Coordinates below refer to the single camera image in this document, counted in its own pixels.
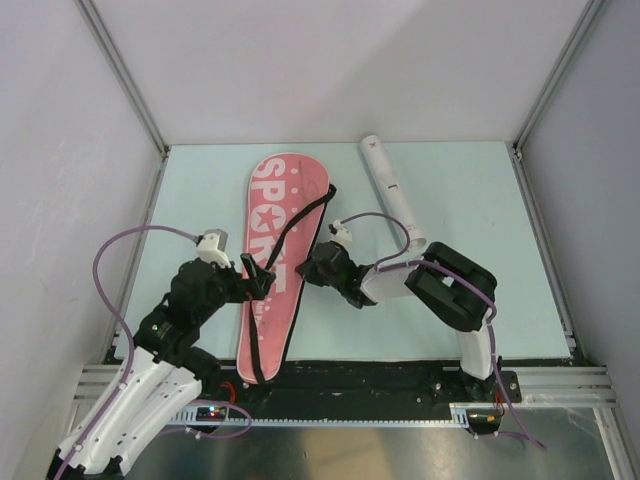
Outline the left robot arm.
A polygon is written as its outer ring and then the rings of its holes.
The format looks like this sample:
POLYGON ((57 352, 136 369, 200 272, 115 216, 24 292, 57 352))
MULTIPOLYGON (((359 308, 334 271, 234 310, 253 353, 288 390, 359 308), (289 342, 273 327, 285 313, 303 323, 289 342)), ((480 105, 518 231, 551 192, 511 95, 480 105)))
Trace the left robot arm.
POLYGON ((141 321, 119 377, 57 447, 48 478, 123 477, 178 411, 220 391, 218 359, 195 345, 200 328, 227 303, 264 299, 276 279, 251 255, 241 261, 245 273, 200 259, 180 266, 141 321))

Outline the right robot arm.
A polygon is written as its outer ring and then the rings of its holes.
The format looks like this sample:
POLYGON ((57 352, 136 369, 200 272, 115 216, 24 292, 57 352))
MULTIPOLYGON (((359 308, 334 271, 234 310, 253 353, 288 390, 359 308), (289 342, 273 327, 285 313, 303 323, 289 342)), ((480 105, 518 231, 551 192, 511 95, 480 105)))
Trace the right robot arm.
POLYGON ((353 307, 414 296, 456 332, 461 358, 454 386, 486 400, 500 386, 500 360, 492 327, 496 278, 458 251, 434 242, 418 258, 386 266, 358 265, 345 247, 324 242, 296 267, 312 285, 331 287, 353 307))

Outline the translucent shuttlecock tube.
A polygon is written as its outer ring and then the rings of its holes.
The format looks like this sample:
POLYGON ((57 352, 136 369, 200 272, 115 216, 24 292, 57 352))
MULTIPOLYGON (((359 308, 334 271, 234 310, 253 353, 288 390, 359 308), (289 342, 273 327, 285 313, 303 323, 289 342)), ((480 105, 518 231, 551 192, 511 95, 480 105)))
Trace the translucent shuttlecock tube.
POLYGON ((397 179, 381 139, 374 134, 364 137, 360 141, 360 150, 386 213, 397 219, 408 231, 408 250, 410 252, 424 250, 427 239, 418 225, 414 210, 397 179))

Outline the pink racket cover bag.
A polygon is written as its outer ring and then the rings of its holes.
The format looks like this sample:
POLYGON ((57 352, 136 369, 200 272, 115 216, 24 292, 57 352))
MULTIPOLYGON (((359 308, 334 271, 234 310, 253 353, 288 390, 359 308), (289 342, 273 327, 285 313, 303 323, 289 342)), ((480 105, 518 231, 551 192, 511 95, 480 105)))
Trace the pink racket cover bag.
POLYGON ((244 251, 275 281, 264 299, 242 307, 236 367, 248 384, 275 379, 285 360, 304 288, 296 268, 311 252, 334 193, 326 167, 302 153, 272 155, 251 174, 244 251))

